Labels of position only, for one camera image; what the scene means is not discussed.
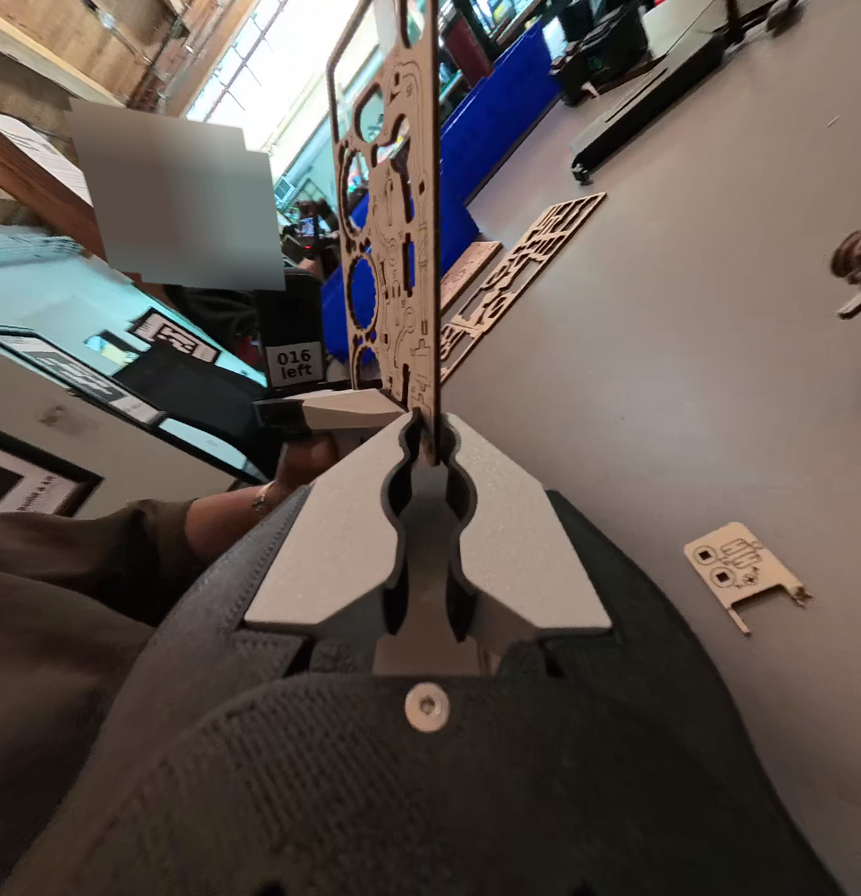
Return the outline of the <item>wooden puzzle sheet round holes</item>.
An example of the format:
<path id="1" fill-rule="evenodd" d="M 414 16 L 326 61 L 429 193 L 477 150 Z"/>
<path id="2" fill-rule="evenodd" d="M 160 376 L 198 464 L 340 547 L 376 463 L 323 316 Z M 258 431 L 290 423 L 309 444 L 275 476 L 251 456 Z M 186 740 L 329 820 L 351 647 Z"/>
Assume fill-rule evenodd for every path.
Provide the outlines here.
<path id="1" fill-rule="evenodd" d="M 357 2 L 326 68 L 349 371 L 440 436 L 438 2 Z"/>

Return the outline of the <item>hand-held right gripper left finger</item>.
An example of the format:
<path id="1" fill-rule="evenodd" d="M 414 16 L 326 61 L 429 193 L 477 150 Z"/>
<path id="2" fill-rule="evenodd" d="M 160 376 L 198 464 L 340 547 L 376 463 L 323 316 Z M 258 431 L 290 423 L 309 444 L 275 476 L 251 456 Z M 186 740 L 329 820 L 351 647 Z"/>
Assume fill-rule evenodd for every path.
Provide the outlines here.
<path id="1" fill-rule="evenodd" d="M 408 608 L 406 534 L 423 439 L 403 414 L 311 485 L 247 608 L 247 627 L 374 644 Z"/>

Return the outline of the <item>small wooden card square holes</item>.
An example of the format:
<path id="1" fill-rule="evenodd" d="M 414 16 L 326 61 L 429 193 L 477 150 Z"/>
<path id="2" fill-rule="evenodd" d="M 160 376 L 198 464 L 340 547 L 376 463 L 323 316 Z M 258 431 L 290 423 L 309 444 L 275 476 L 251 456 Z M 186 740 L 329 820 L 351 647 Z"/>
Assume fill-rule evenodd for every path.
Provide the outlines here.
<path id="1" fill-rule="evenodd" d="M 800 608 L 812 599 L 803 583 L 740 522 L 694 539 L 683 554 L 744 636 L 750 636 L 750 629 L 736 604 L 776 588 Z"/>

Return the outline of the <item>black equipment case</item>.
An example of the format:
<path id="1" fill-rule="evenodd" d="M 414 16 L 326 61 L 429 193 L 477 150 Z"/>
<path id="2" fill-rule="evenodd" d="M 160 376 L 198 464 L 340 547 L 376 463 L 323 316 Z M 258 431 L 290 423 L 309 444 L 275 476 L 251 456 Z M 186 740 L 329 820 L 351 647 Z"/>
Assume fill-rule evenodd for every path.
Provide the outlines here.
<path id="1" fill-rule="evenodd" d="M 730 47 L 768 16 L 771 2 L 678 2 L 643 22 L 656 51 L 653 65 L 602 96 L 600 111 L 571 142 L 571 173 L 590 185 L 592 173 L 675 102 L 718 69 Z"/>

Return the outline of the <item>engraved wooden puzzle sheet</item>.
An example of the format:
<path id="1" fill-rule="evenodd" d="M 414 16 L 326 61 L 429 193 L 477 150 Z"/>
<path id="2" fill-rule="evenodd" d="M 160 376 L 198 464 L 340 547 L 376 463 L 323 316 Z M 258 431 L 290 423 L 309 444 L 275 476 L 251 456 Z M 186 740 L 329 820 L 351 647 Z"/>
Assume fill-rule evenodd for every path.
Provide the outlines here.
<path id="1" fill-rule="evenodd" d="M 501 252 L 500 241 L 475 240 L 461 253 L 440 282 L 440 314 L 455 302 Z"/>

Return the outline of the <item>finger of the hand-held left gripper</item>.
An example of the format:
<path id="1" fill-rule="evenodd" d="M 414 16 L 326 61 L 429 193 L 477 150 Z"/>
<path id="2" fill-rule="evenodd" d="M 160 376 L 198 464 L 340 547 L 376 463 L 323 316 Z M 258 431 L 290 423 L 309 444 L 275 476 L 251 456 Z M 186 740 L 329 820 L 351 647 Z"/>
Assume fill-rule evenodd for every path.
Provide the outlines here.
<path id="1" fill-rule="evenodd" d="M 334 438 L 345 457 L 401 417 L 403 407 L 380 389 L 330 389 L 301 398 L 303 420 L 313 434 Z"/>

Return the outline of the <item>person's left forearm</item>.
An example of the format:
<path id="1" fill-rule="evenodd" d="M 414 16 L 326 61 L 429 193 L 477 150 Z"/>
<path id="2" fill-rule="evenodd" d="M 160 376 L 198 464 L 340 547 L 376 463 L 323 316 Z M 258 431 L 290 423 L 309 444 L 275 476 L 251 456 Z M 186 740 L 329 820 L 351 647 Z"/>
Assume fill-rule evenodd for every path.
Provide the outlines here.
<path id="1" fill-rule="evenodd" d="M 145 499 L 106 516 L 0 513 L 0 608 L 83 599 L 156 625 L 271 511 L 266 486 L 187 502 Z"/>

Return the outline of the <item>blue plastic bin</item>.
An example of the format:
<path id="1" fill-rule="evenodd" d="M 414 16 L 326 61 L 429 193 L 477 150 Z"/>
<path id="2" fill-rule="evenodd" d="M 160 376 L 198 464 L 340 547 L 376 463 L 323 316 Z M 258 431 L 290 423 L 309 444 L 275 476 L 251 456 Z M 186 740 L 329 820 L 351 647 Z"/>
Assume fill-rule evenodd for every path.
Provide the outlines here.
<path id="1" fill-rule="evenodd" d="M 349 124 L 352 105 L 380 68 L 382 52 L 375 47 L 353 68 L 357 47 L 377 30 L 368 14 L 360 24 L 341 62 L 335 67 L 340 135 Z M 539 24 L 527 30 L 494 64 L 492 75 L 472 88 L 441 126 L 440 258 L 446 274 L 457 263 L 480 230 L 467 209 L 514 148 L 536 126 L 558 98 L 549 74 L 550 54 Z M 344 282 L 338 269 L 322 288 L 325 349 L 341 363 L 348 360 Z"/>

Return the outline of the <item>cut-out wooden puzzle sheet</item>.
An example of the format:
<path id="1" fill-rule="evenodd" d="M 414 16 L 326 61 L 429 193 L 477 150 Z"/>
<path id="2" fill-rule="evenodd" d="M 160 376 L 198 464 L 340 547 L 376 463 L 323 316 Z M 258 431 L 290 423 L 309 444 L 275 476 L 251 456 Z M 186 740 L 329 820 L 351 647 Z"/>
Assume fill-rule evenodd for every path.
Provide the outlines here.
<path id="1" fill-rule="evenodd" d="M 442 325 L 440 382 L 445 384 L 604 203 L 596 193 L 548 207 Z"/>

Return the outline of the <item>framed marker poster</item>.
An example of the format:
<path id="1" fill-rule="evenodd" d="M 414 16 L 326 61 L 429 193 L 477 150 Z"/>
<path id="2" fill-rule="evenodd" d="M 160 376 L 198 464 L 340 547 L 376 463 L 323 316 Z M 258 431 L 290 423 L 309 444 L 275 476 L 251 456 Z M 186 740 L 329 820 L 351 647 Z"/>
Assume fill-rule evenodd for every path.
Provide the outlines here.
<path id="1" fill-rule="evenodd" d="M 0 431 L 0 513 L 71 518 L 103 477 Z"/>

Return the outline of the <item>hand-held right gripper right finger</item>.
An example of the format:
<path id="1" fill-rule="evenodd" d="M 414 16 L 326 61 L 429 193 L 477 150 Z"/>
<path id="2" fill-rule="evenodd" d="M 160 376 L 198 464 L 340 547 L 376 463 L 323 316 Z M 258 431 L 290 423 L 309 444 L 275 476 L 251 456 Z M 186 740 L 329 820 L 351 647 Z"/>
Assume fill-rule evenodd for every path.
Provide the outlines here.
<path id="1" fill-rule="evenodd" d="M 446 611 L 459 642 L 609 633 L 612 620 L 542 483 L 464 420 L 440 423 L 450 543 Z"/>

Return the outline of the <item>marker sheet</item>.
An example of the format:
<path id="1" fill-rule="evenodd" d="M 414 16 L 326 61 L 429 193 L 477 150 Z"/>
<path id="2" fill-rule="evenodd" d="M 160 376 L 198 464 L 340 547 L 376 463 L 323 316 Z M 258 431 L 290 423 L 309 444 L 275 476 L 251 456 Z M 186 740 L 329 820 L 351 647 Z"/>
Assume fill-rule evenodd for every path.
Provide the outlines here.
<path id="1" fill-rule="evenodd" d="M 145 428 L 158 427 L 168 414 L 117 380 L 27 328 L 0 326 L 0 347 L 60 382 L 67 390 Z"/>
<path id="2" fill-rule="evenodd" d="M 213 344 L 156 308 L 150 308 L 134 319 L 127 332 L 150 345 L 165 342 L 179 353 L 209 364 L 215 364 L 221 354 Z"/>

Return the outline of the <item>person's left hand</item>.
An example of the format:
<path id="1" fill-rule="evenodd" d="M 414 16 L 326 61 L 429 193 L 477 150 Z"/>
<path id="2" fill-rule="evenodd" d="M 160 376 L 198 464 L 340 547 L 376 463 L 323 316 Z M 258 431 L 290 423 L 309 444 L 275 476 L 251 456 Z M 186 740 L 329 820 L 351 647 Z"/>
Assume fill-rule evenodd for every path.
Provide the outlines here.
<path id="1" fill-rule="evenodd" d="M 287 442 L 281 451 L 271 485 L 264 492 L 264 507 L 272 511 L 299 488 L 314 482 L 340 460 L 335 436 L 317 434 Z"/>

